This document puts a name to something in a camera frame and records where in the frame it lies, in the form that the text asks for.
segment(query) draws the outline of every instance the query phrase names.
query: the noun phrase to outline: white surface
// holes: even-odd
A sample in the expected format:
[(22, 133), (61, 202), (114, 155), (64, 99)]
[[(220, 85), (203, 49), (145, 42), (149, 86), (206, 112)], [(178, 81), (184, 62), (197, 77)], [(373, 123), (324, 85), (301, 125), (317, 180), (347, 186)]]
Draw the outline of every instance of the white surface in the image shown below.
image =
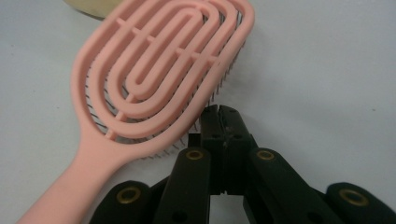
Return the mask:
[[(259, 145), (312, 187), (354, 183), (395, 210), (396, 2), (251, 2), (254, 30), (217, 103), (238, 109)], [(1, 3), (1, 223), (14, 223), (76, 152), (69, 74), (98, 25), (61, 0)], [(131, 162), (104, 193), (128, 179), (152, 185), (173, 159)], [(211, 214), (213, 224), (247, 223), (239, 198), (212, 199)]]

